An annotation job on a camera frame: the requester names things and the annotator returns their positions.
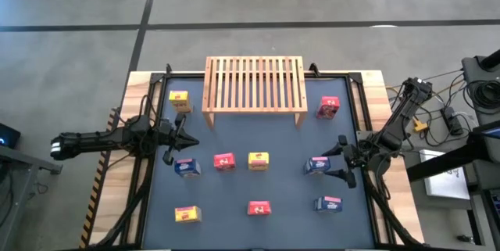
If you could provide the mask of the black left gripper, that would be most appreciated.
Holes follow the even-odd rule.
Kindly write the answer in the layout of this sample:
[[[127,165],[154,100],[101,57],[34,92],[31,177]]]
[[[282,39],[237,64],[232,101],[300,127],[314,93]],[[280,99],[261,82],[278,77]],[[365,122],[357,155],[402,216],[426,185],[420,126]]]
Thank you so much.
[[[159,144],[167,145],[169,147],[162,157],[162,160],[166,165],[171,166],[173,164],[173,150],[180,151],[182,149],[186,149],[187,147],[199,144],[197,138],[189,135],[184,130],[185,120],[186,115],[178,113],[174,120],[174,124],[165,120],[159,126]]]

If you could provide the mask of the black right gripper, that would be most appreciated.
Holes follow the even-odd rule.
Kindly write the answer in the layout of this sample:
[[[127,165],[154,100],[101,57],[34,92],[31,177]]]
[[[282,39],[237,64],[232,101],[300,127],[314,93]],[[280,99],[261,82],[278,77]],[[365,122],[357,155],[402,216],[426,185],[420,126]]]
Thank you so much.
[[[356,180],[353,170],[355,168],[363,168],[366,166],[366,158],[353,144],[349,144],[347,138],[344,135],[338,137],[339,144],[335,147],[323,153],[323,156],[337,156],[341,153],[345,159],[347,169],[346,170],[329,170],[325,172],[325,175],[340,178],[345,180],[349,188],[356,187]]]

